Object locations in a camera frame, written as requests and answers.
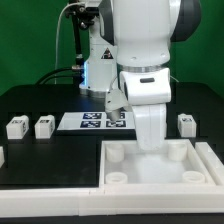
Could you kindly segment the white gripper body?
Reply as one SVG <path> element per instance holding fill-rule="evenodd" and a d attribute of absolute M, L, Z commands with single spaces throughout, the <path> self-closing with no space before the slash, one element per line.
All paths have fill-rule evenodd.
<path fill-rule="evenodd" d="M 115 111 L 122 107 L 127 107 L 128 101 L 125 94 L 120 89 L 112 89 L 106 93 L 105 110 Z"/>

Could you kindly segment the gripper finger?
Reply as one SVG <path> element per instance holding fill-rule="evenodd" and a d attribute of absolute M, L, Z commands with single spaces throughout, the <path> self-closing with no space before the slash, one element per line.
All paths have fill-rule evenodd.
<path fill-rule="evenodd" d="M 110 120 L 118 120 L 120 118 L 120 111 L 119 110 L 111 111 L 108 117 Z"/>

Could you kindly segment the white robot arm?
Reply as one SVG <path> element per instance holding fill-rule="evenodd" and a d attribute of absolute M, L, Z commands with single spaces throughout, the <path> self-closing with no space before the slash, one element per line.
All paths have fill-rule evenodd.
<path fill-rule="evenodd" d="M 133 113 L 137 143 L 157 150 L 171 101 L 170 45 L 187 40 L 201 21 L 200 0 L 80 0 L 90 28 L 90 56 L 80 91 L 103 97 L 112 120 Z"/>

